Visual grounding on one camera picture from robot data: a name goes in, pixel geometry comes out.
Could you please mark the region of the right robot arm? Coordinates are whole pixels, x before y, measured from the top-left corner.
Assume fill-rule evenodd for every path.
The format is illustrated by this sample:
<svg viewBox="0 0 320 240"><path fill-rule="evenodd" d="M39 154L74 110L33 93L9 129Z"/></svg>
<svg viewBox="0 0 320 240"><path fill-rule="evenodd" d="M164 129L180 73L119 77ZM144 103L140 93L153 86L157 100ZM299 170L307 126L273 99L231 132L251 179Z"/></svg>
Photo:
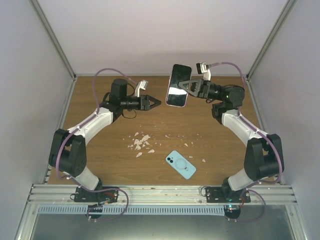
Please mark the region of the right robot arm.
<svg viewBox="0 0 320 240"><path fill-rule="evenodd" d="M193 97L215 101L211 110L213 118L231 130L246 147L243 169L222 183L223 200L232 203L239 197L239 191L265 183L267 178L276 177L274 183L280 181L284 171L281 138L257 128L241 113L245 98L243 87L217 85L204 79L181 81L178 86Z"/></svg>

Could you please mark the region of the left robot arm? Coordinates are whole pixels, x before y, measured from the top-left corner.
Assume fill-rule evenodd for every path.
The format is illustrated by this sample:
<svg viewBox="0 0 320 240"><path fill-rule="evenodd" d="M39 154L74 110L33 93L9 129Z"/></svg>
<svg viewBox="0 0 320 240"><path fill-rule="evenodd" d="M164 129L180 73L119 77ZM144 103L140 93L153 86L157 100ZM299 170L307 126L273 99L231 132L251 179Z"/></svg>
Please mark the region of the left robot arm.
<svg viewBox="0 0 320 240"><path fill-rule="evenodd" d="M124 111L149 111L161 104L161 101L143 95L148 82L140 81L133 93L128 94L130 83L125 79L115 79L110 92L83 121L64 130L58 129L53 135L48 163L55 168L60 179L72 179L85 189L86 197L92 202L98 202L103 197L101 180L87 166L87 144L105 127L114 123Z"/></svg>

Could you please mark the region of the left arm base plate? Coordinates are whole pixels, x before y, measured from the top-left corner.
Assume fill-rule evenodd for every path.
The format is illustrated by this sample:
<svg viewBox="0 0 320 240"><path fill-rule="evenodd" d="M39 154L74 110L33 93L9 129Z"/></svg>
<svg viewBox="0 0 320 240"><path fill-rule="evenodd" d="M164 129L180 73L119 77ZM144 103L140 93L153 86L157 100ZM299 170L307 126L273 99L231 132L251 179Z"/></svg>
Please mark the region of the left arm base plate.
<svg viewBox="0 0 320 240"><path fill-rule="evenodd" d="M102 192L91 192L77 187L75 193L70 195L70 199L76 203L98 203L111 204L118 201L118 187L102 187Z"/></svg>

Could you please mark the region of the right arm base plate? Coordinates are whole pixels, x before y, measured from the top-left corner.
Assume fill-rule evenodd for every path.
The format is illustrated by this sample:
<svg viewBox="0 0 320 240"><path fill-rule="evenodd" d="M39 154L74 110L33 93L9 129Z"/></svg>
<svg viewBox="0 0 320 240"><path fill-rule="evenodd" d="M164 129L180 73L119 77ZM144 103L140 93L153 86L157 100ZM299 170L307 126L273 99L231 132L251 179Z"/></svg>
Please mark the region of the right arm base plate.
<svg viewBox="0 0 320 240"><path fill-rule="evenodd" d="M242 190L232 191L229 188L224 189L221 186L207 186L204 190L207 203L241 204L251 202L250 195L246 196L249 193L248 191L242 195Z"/></svg>

